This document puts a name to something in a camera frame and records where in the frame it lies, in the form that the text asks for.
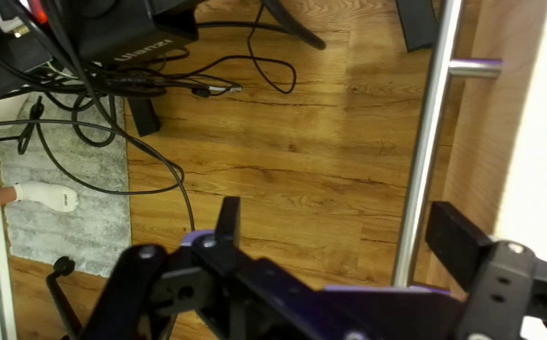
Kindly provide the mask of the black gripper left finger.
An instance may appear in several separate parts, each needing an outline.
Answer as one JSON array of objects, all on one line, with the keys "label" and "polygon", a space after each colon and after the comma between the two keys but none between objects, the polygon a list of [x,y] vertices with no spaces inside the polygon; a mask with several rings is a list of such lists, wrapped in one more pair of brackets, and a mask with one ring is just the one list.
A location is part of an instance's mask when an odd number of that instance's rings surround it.
[{"label": "black gripper left finger", "polygon": [[238,197],[225,197],[213,231],[191,233],[168,253],[129,248],[117,261],[81,340],[168,340],[179,314],[196,312],[221,340],[264,340],[268,316],[240,270],[251,259],[238,248]]}]

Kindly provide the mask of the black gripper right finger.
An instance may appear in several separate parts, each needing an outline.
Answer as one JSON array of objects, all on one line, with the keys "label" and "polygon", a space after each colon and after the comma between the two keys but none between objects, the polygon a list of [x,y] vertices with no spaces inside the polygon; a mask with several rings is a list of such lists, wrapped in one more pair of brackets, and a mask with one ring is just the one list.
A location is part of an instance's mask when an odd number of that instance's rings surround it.
[{"label": "black gripper right finger", "polygon": [[430,206],[427,244],[468,293],[455,340],[523,340],[527,316],[547,329],[547,261],[513,240],[493,240],[449,202]]}]

